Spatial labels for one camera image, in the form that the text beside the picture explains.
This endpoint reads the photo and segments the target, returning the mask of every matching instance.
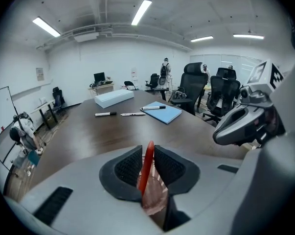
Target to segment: red object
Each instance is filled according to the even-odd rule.
[[[149,172],[151,170],[151,166],[153,162],[153,154],[154,154],[154,142],[150,141],[146,149],[144,164],[142,168],[142,175],[141,175],[141,179],[139,181],[139,186],[138,186],[138,189],[142,192],[142,196],[144,195]]]

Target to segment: white box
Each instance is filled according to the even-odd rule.
[[[132,91],[118,90],[95,96],[94,99],[95,103],[97,103],[99,106],[107,108],[132,97],[134,97],[134,93]]]

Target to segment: fluorescent light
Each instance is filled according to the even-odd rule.
[[[144,0],[141,4],[141,6],[139,7],[136,16],[134,17],[133,21],[132,21],[132,25],[137,25],[138,22],[141,20],[141,18],[143,17],[145,11],[148,9],[148,7],[151,5],[152,1],[149,0]]]
[[[198,38],[198,39],[193,39],[193,40],[191,40],[191,42],[197,42],[197,41],[206,40],[206,39],[213,39],[213,37],[209,36],[209,37],[202,37],[202,38]]]
[[[36,18],[33,20],[37,26],[41,27],[43,30],[46,30],[49,34],[53,35],[54,37],[59,37],[60,33],[50,27],[47,23],[45,23],[41,18]]]
[[[242,64],[242,65],[245,65],[245,64]],[[252,65],[245,65],[245,66],[249,66],[249,67],[253,67],[254,68],[254,66],[252,66]]]
[[[256,36],[256,35],[241,35],[241,34],[233,34],[234,37],[242,37],[242,38],[255,38],[255,39],[264,39],[263,36]]]

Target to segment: ceiling vent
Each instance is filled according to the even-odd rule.
[[[95,27],[85,27],[72,31],[72,35],[77,42],[84,42],[89,40],[95,40],[99,33],[96,32]]]

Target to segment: blue notebook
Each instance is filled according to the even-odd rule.
[[[148,104],[144,107],[150,107],[150,106],[162,106],[165,104],[159,103],[159,102],[154,102],[151,104]],[[182,110],[179,110],[177,108],[165,105],[166,109],[159,109],[159,110],[141,110],[145,112],[146,114],[158,119],[159,121],[168,124],[172,120],[174,120],[177,116],[179,116],[182,112]]]

